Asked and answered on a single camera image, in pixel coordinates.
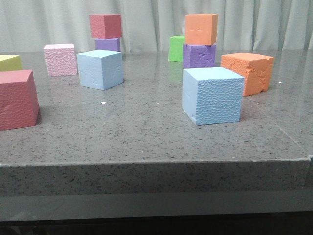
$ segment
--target gray curtain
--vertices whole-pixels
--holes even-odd
[[[167,51],[201,13],[219,15],[218,50],[313,48],[312,0],[0,0],[0,51],[93,50],[90,14],[121,14],[123,51]]]

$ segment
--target textured foam surface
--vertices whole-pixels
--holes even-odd
[[[182,47],[185,36],[173,36],[170,38],[168,60],[182,62]]]
[[[184,69],[182,107],[195,125],[239,121],[244,78],[222,67]]]
[[[80,84],[106,90],[124,81],[122,53],[92,50],[77,54]]]
[[[110,38],[110,39],[96,38],[94,40],[94,44],[95,44],[96,50],[121,51],[119,38]]]
[[[185,44],[210,46],[216,42],[217,14],[185,16]]]
[[[216,46],[189,45],[183,46],[183,67],[188,68],[205,68],[215,66]]]
[[[19,55],[0,55],[0,71],[21,70],[22,62]]]
[[[0,72],[0,130],[36,125],[38,111],[32,70]]]
[[[76,75],[74,44],[51,44],[44,47],[49,77]]]
[[[90,15],[90,29],[93,38],[110,39],[122,37],[121,15]]]
[[[265,92],[269,88],[274,57],[253,53],[222,55],[221,66],[245,77],[243,96]]]

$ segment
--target damaged orange foam block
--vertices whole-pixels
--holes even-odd
[[[268,90],[274,57],[253,53],[222,55],[221,67],[245,77],[243,96]]]
[[[185,16],[185,44],[211,46],[216,42],[217,14]]]
[[[33,71],[1,71],[0,131],[36,125],[38,111]]]

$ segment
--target table surface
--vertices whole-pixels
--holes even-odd
[[[166,52],[124,54],[124,83],[105,91],[48,77],[41,52],[13,53],[34,71],[40,114],[0,131],[0,195],[312,185],[313,51],[254,53],[275,57],[269,90],[243,98],[239,122],[204,126],[184,113],[182,63]]]

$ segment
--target foam block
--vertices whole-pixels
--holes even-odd
[[[89,19],[93,38],[110,39],[122,37],[121,15],[90,15]]]
[[[195,125],[239,121],[244,77],[222,67],[184,69],[182,107]]]
[[[38,111],[32,70],[0,72],[0,130],[36,125]]]
[[[121,51],[121,45],[119,38],[101,39],[96,38],[94,40],[96,50],[112,50]]]
[[[106,90],[124,81],[122,53],[92,50],[77,54],[80,84]]]
[[[21,70],[22,62],[19,55],[0,55],[0,71]]]
[[[76,75],[74,44],[51,44],[44,47],[49,77]]]
[[[183,46],[183,67],[188,68],[204,68],[215,66],[216,46],[190,45]]]
[[[185,44],[207,45],[216,42],[217,14],[185,16]]]
[[[182,62],[182,47],[185,36],[173,36],[170,38],[168,60]]]
[[[243,96],[267,91],[274,57],[253,53],[222,55],[221,66],[245,77]]]

